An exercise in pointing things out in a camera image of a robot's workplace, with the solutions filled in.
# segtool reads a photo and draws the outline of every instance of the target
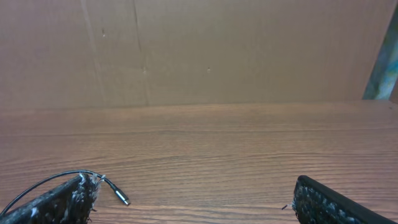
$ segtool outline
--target wooden tabletop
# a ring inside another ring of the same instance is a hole
[[[131,199],[103,184],[93,223],[298,223],[280,208],[299,175],[398,222],[397,161],[388,101],[0,113],[0,208],[89,169]]]

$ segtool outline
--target wooden table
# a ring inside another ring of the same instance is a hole
[[[131,199],[103,184],[93,223],[298,223],[280,208],[305,174],[398,222],[388,101],[6,111],[0,148],[1,208],[47,176],[89,169]]]

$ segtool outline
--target cable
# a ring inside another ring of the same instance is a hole
[[[6,212],[19,200],[21,199],[23,196],[25,196],[26,194],[28,194],[30,191],[32,191],[33,189],[35,189],[36,187],[46,183],[47,181],[50,181],[52,179],[55,179],[57,177],[61,177],[64,175],[68,175],[68,174],[91,174],[91,175],[96,175],[99,178],[102,178],[101,174],[98,174],[96,172],[90,171],[90,170],[69,170],[69,171],[65,171],[59,174],[55,174],[52,175],[51,177],[47,177],[44,180],[41,180],[39,182],[37,182],[36,184],[34,184],[33,186],[29,187],[28,189],[26,189],[25,191],[23,191],[21,194],[19,194],[16,198],[14,198],[4,209],[3,211],[0,213],[0,218],[5,216]],[[114,191],[114,193],[116,194],[116,196],[118,196],[118,198],[127,206],[130,205],[130,200],[127,197],[127,195],[125,193],[123,193],[122,190],[120,190],[116,185],[114,185],[108,178],[103,178],[104,181],[109,184],[109,186],[112,188],[112,190]]]

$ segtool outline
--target wire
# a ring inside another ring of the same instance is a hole
[[[102,178],[103,176],[101,174],[98,174],[96,172],[90,171],[90,170],[69,170],[69,171],[65,171],[59,174],[55,174],[52,175],[51,177],[47,177],[44,180],[41,180],[39,182],[37,182],[36,184],[32,185],[31,187],[29,187],[28,189],[26,189],[25,191],[23,191],[21,194],[19,194],[16,198],[14,198],[4,209],[3,211],[0,213],[0,218],[5,216],[6,212],[17,202],[19,201],[19,199],[21,199],[23,196],[25,196],[26,194],[28,194],[29,192],[31,192],[33,189],[35,189],[36,187],[52,180],[55,179],[57,177],[61,177],[64,175],[68,175],[68,174],[91,174],[91,175],[96,175],[99,178]],[[116,185],[114,185],[108,178],[103,177],[103,180],[109,184],[109,186],[112,188],[112,190],[114,191],[114,193],[116,194],[116,196],[118,196],[118,198],[127,206],[130,205],[130,200],[127,197],[127,195],[125,193],[123,193],[122,190],[120,190]]]

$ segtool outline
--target teal fabric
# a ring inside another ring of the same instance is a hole
[[[397,78],[398,10],[396,9],[363,98],[365,100],[388,100]]]

